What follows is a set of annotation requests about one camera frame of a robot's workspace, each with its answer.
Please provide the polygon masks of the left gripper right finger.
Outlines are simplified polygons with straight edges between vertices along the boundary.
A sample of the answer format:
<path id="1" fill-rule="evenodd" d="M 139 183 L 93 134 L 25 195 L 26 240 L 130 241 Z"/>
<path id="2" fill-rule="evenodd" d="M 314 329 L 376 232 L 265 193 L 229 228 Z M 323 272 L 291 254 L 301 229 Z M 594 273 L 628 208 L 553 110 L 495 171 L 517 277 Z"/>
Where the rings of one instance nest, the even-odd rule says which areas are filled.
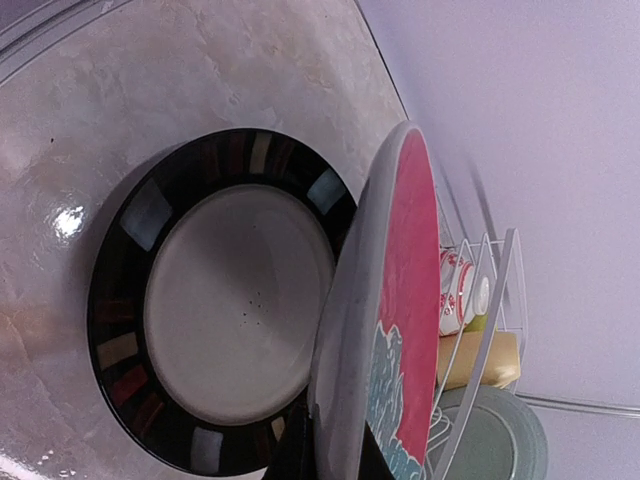
<path id="1" fill-rule="evenodd" d="M 394 480 L 368 424 L 365 425 L 358 471 L 359 480 Z"/>

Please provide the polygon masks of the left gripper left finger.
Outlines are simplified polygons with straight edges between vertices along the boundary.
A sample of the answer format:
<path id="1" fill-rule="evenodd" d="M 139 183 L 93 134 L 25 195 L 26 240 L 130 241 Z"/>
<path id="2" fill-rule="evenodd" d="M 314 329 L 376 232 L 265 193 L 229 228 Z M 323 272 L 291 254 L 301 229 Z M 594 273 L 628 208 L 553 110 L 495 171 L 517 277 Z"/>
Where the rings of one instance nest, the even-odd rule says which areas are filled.
<path id="1" fill-rule="evenodd" d="M 272 459 L 265 480 L 317 480 L 313 420 L 305 402 L 295 405 Z"/>

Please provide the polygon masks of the grey red wave plate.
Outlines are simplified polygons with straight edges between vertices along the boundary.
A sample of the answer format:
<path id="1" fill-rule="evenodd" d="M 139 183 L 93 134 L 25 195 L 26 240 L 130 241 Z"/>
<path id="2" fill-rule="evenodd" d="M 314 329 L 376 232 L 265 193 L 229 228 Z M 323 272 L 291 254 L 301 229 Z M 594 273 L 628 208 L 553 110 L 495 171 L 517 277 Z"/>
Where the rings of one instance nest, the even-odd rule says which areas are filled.
<path id="1" fill-rule="evenodd" d="M 404 121 L 378 149 L 319 323 L 308 405 L 317 474 L 425 475 L 440 298 L 435 185 L 421 130 Z"/>

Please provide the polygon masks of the teal green plate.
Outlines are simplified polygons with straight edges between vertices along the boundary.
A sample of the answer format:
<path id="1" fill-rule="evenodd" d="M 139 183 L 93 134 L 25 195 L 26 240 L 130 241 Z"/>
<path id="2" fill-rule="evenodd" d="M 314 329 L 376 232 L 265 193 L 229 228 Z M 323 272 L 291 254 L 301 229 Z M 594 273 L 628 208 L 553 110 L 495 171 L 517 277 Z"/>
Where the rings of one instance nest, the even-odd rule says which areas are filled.
<path id="1" fill-rule="evenodd" d="M 478 388 L 448 479 L 544 479 L 548 441 L 534 411 L 508 390 Z"/>

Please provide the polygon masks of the black rimmed striped plate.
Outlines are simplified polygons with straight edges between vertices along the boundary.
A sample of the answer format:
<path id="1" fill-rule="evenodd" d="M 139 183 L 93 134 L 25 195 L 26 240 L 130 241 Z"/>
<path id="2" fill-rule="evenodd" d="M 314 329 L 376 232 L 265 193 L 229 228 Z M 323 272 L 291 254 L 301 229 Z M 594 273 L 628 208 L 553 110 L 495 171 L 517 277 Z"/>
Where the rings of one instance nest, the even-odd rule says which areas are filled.
<path id="1" fill-rule="evenodd" d="M 163 154 L 97 254 L 88 347 L 105 401 L 149 457 L 198 479 L 259 479 L 305 402 L 356 211 L 288 135 L 223 130 Z"/>

